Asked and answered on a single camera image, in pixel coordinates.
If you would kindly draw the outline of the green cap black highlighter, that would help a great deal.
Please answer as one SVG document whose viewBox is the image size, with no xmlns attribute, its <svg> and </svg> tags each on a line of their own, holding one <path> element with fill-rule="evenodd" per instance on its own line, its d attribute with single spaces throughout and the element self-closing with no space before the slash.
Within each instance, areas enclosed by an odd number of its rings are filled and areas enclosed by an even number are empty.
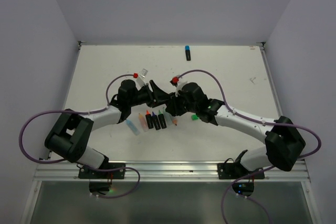
<svg viewBox="0 0 336 224">
<path fill-rule="evenodd" d="M 159 110 L 159 113 L 158 113 L 158 120 L 159 120 L 160 127 L 162 129 L 167 128 L 165 117 L 164 117 L 163 113 L 160 110 Z"/>
</svg>

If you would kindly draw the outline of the green neon cap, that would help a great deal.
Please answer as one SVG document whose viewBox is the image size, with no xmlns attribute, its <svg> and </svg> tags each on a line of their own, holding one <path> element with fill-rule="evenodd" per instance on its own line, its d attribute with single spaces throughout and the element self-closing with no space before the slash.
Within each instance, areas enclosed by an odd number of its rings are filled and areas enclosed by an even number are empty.
<svg viewBox="0 0 336 224">
<path fill-rule="evenodd" d="M 193 115 L 191 116 L 191 119 L 192 119 L 193 121 L 196 121 L 196 120 L 199 119 L 199 117 L 198 117 L 196 114 L 193 114 Z"/>
</svg>

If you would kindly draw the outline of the purple black highlighter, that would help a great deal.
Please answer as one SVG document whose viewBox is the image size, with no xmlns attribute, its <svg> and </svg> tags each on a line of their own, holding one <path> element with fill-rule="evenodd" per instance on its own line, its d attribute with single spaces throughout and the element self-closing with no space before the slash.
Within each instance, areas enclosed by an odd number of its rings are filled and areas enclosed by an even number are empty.
<svg viewBox="0 0 336 224">
<path fill-rule="evenodd" d="M 158 116 L 154 112 L 152 112 L 151 118 L 152 118 L 153 125 L 154 125 L 155 129 L 160 130 L 161 126 L 160 126 L 160 123 L 159 123 Z"/>
</svg>

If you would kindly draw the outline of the light blue highlighter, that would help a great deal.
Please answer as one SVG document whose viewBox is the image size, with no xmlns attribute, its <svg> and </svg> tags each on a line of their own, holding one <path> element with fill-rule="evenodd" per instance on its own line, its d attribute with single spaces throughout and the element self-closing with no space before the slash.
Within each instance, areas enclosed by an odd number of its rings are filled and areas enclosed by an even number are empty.
<svg viewBox="0 0 336 224">
<path fill-rule="evenodd" d="M 126 125 L 128 126 L 128 128 L 132 131 L 132 133 L 136 136 L 138 136 L 140 134 L 140 131 L 138 130 L 138 128 L 133 124 L 132 121 L 126 119 L 125 120 Z"/>
</svg>

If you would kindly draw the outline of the green pastel highlighter body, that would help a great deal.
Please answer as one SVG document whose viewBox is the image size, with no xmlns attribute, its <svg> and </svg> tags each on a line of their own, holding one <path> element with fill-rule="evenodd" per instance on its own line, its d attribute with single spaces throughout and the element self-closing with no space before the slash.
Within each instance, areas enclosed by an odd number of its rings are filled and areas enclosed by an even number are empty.
<svg viewBox="0 0 336 224">
<path fill-rule="evenodd" d="M 171 126 L 173 124 L 171 116 L 166 112 L 166 108 L 163 107 L 163 115 L 165 117 L 166 124 L 168 126 Z"/>
</svg>

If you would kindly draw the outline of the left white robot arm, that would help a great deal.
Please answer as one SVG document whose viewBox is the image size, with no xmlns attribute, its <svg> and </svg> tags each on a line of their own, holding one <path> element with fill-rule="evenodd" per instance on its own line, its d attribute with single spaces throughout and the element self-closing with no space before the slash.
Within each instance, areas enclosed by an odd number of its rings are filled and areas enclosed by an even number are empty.
<svg viewBox="0 0 336 224">
<path fill-rule="evenodd" d="M 135 81 L 121 82 L 116 99 L 98 112 L 78 114 L 67 109 L 61 113 L 45 139 L 45 147 L 71 163 L 90 167 L 97 178 L 104 178 L 109 172 L 108 157 L 88 146 L 92 131 L 124 122 L 134 106 L 146 104 L 150 108 L 167 104 L 174 93 L 161 90 L 154 81 L 136 87 Z"/>
</svg>

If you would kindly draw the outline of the orange cap black highlighter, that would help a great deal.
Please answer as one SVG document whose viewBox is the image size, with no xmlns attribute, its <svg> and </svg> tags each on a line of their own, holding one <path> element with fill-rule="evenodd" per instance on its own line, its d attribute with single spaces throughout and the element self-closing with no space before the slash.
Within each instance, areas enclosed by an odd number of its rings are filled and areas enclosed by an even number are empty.
<svg viewBox="0 0 336 224">
<path fill-rule="evenodd" d="M 154 128 L 154 123 L 153 123 L 153 119 L 152 119 L 152 114 L 150 113 L 149 110 L 146 111 L 145 118 L 146 118 L 146 122 L 147 122 L 147 125 L 148 125 L 148 129 L 153 129 Z"/>
</svg>

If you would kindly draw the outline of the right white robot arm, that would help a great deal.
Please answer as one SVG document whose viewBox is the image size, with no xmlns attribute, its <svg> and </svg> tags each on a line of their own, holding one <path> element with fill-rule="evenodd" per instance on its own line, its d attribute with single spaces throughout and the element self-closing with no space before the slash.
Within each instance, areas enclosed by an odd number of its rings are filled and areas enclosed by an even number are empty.
<svg viewBox="0 0 336 224">
<path fill-rule="evenodd" d="M 172 116 L 194 113 L 202 122 L 237 130 L 262 143 L 259 148 L 242 151 L 235 159 L 234 172 L 240 178 L 266 166 L 289 172 L 306 145 L 289 118 L 281 116 L 270 123 L 258 123 L 255 115 L 230 110 L 226 102 L 208 98 L 195 82 L 183 85 L 169 96 L 166 109 Z"/>
</svg>

